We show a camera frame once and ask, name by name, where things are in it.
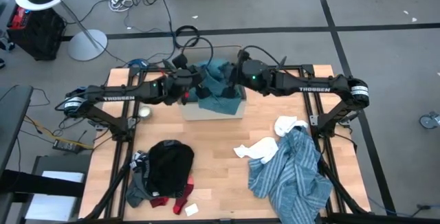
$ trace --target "teal towel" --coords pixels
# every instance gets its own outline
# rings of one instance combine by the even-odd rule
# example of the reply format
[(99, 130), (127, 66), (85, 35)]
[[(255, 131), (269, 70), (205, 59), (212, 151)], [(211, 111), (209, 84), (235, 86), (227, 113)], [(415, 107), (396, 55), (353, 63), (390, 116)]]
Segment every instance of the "teal towel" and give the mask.
[(321, 154), (305, 128), (293, 128), (278, 143), (278, 151), (266, 164), (249, 160), (248, 188), (265, 198), (283, 224), (310, 224), (330, 197), (330, 180), (318, 173)]
[[(199, 67), (206, 67), (208, 61), (197, 63)], [(228, 78), (232, 67), (225, 59), (212, 59), (207, 68), (206, 78), (201, 83), (204, 87), (211, 90), (212, 95), (199, 99), (195, 94), (195, 88), (189, 91), (188, 102), (198, 102), (199, 108), (217, 113), (235, 115), (241, 101), (239, 86), (235, 86), (237, 95), (235, 98), (222, 98), (221, 93), (228, 86)]]

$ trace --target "cardboard box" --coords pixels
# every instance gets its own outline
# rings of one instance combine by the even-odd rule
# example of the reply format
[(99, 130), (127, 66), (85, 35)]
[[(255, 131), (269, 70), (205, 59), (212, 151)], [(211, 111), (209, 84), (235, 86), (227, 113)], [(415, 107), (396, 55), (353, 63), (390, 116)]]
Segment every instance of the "cardboard box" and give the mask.
[[(237, 55), (240, 49), (241, 46), (239, 45), (214, 46), (214, 59), (224, 58), (231, 63), (235, 63), (237, 61)], [(211, 55), (211, 50), (209, 47), (191, 47), (186, 48), (184, 54), (188, 58), (188, 64), (190, 65), (208, 60)], [(244, 87), (240, 86), (240, 92), (242, 99), (235, 115), (226, 115), (216, 113), (214, 111), (200, 109), (199, 103), (197, 102), (188, 102), (186, 105), (182, 105), (179, 102), (178, 105), (182, 116), (188, 121), (239, 119), (243, 118), (246, 106), (246, 92)]]

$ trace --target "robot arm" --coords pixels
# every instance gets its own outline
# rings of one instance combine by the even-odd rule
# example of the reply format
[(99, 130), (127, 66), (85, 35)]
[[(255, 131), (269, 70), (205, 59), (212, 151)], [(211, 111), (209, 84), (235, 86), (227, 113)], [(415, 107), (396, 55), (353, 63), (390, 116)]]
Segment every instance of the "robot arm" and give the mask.
[[(196, 93), (210, 93), (201, 86), (206, 77), (206, 70), (202, 67), (186, 67), (186, 58), (178, 57), (178, 62), (173, 63), (179, 69), (172, 70), (167, 76), (159, 77), (152, 81), (143, 82), (138, 86), (104, 87), (89, 86), (77, 89), (66, 95), (64, 112), (68, 117), (85, 117), (101, 127), (107, 127), (114, 139), (131, 141), (133, 137), (130, 130), (135, 121), (125, 117), (113, 117), (95, 107), (98, 102), (137, 100), (145, 104), (164, 103), (171, 105), (178, 100), (185, 104), (185, 95), (188, 90), (196, 87)], [(312, 125), (318, 127), (321, 135), (334, 136), (337, 122), (351, 111), (363, 109), (369, 105), (368, 87), (365, 82), (355, 78), (346, 78), (342, 75), (328, 78), (299, 78), (279, 69), (269, 68), (259, 60), (249, 58), (247, 52), (241, 52), (239, 63), (231, 66), (229, 87), (224, 89), (222, 96), (234, 98), (235, 85), (242, 85), (264, 96), (289, 96), (297, 92), (335, 93), (342, 101), (329, 113), (322, 114), (313, 120)]]

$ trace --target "black case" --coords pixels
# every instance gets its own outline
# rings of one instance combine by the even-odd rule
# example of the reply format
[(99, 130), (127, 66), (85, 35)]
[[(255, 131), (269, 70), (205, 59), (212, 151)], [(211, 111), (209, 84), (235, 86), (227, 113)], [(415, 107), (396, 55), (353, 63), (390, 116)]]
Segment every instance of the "black case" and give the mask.
[(18, 6), (15, 7), (8, 23), (8, 36), (35, 60), (54, 60), (61, 44), (65, 29), (63, 18), (53, 9), (29, 11), (23, 27), (11, 29), (12, 20)]

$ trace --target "gray cloth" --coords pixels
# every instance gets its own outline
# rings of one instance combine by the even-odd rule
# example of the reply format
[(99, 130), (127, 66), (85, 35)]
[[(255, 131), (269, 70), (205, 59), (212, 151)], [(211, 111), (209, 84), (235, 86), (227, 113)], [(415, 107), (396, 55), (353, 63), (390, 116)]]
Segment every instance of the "gray cloth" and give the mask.
[(142, 202), (142, 200), (151, 200), (154, 197), (149, 194), (144, 187), (143, 180), (148, 179), (150, 162), (148, 160), (149, 154), (142, 153), (140, 155), (143, 158), (142, 162), (145, 165), (145, 172), (142, 173), (142, 167), (138, 166), (133, 170), (133, 178), (129, 187), (126, 190), (126, 201), (132, 208), (136, 208)]
[(284, 224), (314, 223), (330, 197), (330, 180), (318, 173), (321, 154), (305, 128), (293, 128), (278, 143), (278, 151), (266, 164), (249, 160), (248, 188), (270, 203)]

